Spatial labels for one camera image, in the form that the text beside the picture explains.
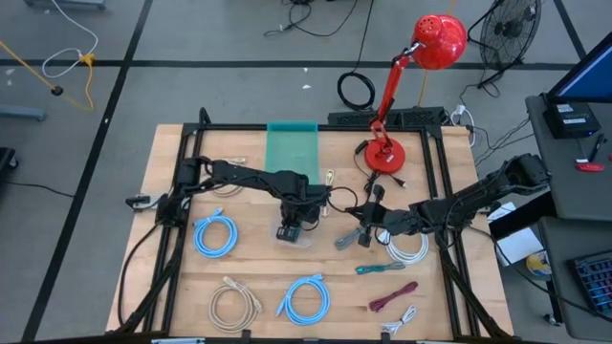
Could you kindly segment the black mini computer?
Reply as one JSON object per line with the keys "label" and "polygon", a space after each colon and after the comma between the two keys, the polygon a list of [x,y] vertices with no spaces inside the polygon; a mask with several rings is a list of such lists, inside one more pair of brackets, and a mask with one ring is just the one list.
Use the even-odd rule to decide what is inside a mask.
{"label": "black mini computer", "polygon": [[587,103],[550,104],[543,116],[553,137],[558,140],[588,138],[601,129]]}

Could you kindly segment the keyboard with coloured keys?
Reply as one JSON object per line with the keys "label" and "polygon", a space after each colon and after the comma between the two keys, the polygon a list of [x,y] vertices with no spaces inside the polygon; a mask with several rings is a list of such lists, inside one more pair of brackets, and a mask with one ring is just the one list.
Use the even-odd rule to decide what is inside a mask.
{"label": "keyboard with coloured keys", "polygon": [[569,259],[566,266],[589,309],[612,317],[612,250]]}

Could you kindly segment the black pen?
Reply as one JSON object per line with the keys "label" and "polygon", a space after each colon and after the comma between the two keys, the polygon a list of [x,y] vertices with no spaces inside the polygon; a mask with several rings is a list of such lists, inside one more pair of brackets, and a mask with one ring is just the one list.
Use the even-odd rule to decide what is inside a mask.
{"label": "black pen", "polygon": [[596,143],[595,143],[595,145],[594,145],[594,147],[592,149],[592,152],[591,152],[591,154],[590,154],[590,156],[588,158],[589,162],[594,162],[595,161],[595,159],[596,159],[596,157],[597,157],[597,155],[598,155],[598,153],[599,153],[599,151],[601,149],[601,146],[605,143],[605,141],[606,141],[605,134],[604,133],[599,134],[598,137],[597,137]]}

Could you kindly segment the grey side desk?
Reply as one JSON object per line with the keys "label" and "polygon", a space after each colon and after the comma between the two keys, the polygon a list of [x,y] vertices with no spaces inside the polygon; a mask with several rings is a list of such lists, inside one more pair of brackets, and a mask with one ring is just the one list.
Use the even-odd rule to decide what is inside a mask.
{"label": "grey side desk", "polygon": [[555,291],[563,299],[560,309],[566,331],[575,339],[612,342],[612,320],[589,312],[569,269],[572,259],[612,251],[612,104],[590,105],[607,139],[596,157],[604,170],[582,172],[576,159],[593,150],[597,137],[556,140],[543,117],[543,98],[527,97],[525,103],[539,155],[552,175],[550,196],[556,214],[541,217],[537,226],[552,264]]}

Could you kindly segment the green translucent plastic bin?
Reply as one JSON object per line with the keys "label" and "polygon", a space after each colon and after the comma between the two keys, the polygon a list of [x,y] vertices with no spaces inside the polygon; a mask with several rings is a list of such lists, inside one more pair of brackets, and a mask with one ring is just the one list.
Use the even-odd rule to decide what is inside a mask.
{"label": "green translucent plastic bin", "polygon": [[274,121],[267,124],[265,169],[291,170],[319,184],[318,124],[315,121]]}

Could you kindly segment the red desk lamp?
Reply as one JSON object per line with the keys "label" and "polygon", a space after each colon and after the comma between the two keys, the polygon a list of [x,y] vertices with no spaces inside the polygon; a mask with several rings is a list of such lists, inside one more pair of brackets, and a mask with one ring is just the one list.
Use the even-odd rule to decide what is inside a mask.
{"label": "red desk lamp", "polygon": [[381,104],[369,123],[374,138],[365,147],[364,161],[371,170],[392,175],[405,162],[403,146],[390,138],[384,128],[404,69],[410,62],[427,71],[445,69],[460,58],[467,42],[465,26],[454,16],[429,14],[417,21],[411,45],[391,60]]}

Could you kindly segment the grey furniture leg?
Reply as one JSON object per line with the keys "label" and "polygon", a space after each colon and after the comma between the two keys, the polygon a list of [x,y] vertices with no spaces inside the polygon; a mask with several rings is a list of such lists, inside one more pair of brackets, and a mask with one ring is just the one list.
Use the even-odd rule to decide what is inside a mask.
{"label": "grey furniture leg", "polygon": [[41,108],[12,106],[0,104],[0,117],[2,118],[24,118],[43,121],[47,115]]}
{"label": "grey furniture leg", "polygon": [[22,0],[28,7],[32,6],[55,6],[61,8],[95,8],[100,11],[106,10],[106,0]]}

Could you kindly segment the black floor fan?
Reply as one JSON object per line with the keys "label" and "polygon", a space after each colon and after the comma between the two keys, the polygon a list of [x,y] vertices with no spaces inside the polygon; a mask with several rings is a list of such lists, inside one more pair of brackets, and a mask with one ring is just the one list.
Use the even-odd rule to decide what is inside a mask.
{"label": "black floor fan", "polygon": [[523,63],[539,27],[541,7],[541,0],[493,0],[488,11],[470,26],[468,42],[479,48],[485,68],[495,70],[477,84],[478,89]]}

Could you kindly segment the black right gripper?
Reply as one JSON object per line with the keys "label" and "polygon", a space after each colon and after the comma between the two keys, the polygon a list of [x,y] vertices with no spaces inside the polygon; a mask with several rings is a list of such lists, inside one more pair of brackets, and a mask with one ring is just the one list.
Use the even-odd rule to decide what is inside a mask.
{"label": "black right gripper", "polygon": [[384,193],[384,188],[375,184],[371,192],[372,201],[345,208],[345,212],[360,223],[361,233],[358,244],[362,247],[370,246],[372,232],[376,229],[384,229],[391,236],[414,233],[413,227],[417,224],[414,214],[407,210],[392,210],[381,205]]}

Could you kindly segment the clear plastic bin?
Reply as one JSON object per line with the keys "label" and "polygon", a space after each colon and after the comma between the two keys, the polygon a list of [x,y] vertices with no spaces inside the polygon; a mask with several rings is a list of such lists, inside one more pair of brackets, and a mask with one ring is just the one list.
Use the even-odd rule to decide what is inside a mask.
{"label": "clear plastic bin", "polygon": [[281,222],[281,217],[278,220],[274,220],[270,227],[270,237],[274,242],[276,242],[280,246],[285,246],[285,247],[307,248],[307,247],[310,247],[314,242],[315,230],[317,229],[320,223],[320,219],[318,219],[318,223],[316,225],[310,225],[310,224],[304,223],[302,225],[303,229],[300,232],[296,243],[289,243],[289,242],[281,241],[275,237],[275,233],[276,233],[277,228],[280,226],[280,222]]}

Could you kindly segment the black wheeled base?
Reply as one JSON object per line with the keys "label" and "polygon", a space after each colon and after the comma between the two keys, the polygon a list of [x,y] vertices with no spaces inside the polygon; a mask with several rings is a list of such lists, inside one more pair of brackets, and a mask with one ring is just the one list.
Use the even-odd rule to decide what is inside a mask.
{"label": "black wheeled base", "polygon": [[15,154],[16,151],[12,148],[0,147],[0,174],[18,167],[19,161]]}

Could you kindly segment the round blue yellow disc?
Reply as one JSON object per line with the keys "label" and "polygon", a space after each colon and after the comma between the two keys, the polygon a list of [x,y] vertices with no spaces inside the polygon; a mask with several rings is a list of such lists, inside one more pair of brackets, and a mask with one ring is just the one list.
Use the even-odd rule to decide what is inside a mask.
{"label": "round blue yellow disc", "polygon": [[525,259],[525,265],[527,270],[534,276],[550,277],[552,275],[552,268],[546,250],[530,254]]}

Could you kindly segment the computer monitor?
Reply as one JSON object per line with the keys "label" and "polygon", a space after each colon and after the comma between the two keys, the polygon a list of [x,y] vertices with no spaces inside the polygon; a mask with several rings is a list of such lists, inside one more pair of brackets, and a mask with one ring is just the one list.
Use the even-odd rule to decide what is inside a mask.
{"label": "computer monitor", "polygon": [[562,101],[612,103],[612,32],[549,92]]}

